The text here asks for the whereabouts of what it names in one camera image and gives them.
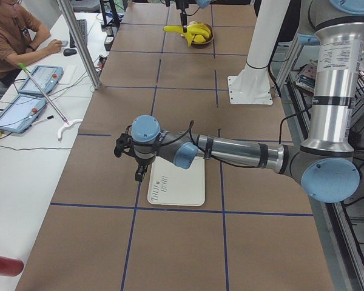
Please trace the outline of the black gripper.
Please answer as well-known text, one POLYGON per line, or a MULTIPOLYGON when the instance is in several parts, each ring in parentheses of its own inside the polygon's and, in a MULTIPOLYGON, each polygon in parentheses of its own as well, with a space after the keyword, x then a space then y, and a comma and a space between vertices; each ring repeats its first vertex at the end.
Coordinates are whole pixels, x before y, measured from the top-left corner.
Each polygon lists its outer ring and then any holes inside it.
POLYGON ((183 28, 183 32, 187 32, 187 13, 185 9, 189 7, 188 0, 175 0, 176 8, 181 10, 180 12, 180 19, 181 19, 181 26, 183 28))
POLYGON ((152 152, 141 152, 138 149, 135 149, 134 153, 136 154, 135 160, 138 163, 138 168, 135 172, 135 180, 142 182, 143 175, 146 174, 148 166, 155 160, 155 155, 152 152))

